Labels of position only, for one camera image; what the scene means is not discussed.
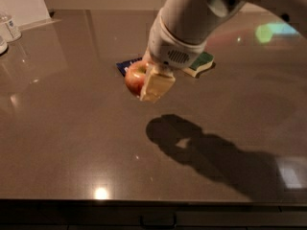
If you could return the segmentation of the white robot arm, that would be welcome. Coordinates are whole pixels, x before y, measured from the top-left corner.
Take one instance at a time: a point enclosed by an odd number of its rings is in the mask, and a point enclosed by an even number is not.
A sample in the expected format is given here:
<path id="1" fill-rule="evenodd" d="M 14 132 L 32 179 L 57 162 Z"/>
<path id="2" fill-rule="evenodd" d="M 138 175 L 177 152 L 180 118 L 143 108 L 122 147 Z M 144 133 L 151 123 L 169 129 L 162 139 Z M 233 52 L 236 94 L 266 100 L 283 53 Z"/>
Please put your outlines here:
<path id="1" fill-rule="evenodd" d="M 166 0 L 151 27 L 143 59 L 149 63 L 142 101 L 156 102 L 203 52 L 207 38 L 246 3 L 269 11 L 307 35 L 307 0 Z"/>

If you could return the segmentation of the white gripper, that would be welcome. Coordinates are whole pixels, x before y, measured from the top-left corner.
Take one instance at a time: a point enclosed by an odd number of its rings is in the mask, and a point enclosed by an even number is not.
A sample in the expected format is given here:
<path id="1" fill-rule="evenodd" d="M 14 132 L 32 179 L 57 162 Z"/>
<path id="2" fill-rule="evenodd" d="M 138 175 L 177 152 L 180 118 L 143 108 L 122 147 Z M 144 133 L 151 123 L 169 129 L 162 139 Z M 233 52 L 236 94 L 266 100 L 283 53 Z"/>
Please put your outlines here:
<path id="1" fill-rule="evenodd" d="M 150 29 L 147 49 L 143 56 L 143 59 L 155 64 L 148 65 L 140 100 L 156 103 L 174 85 L 174 72 L 160 65 L 177 69 L 189 67 L 203 52 L 204 46 L 205 42 L 187 43 L 172 35 L 160 10 Z"/>

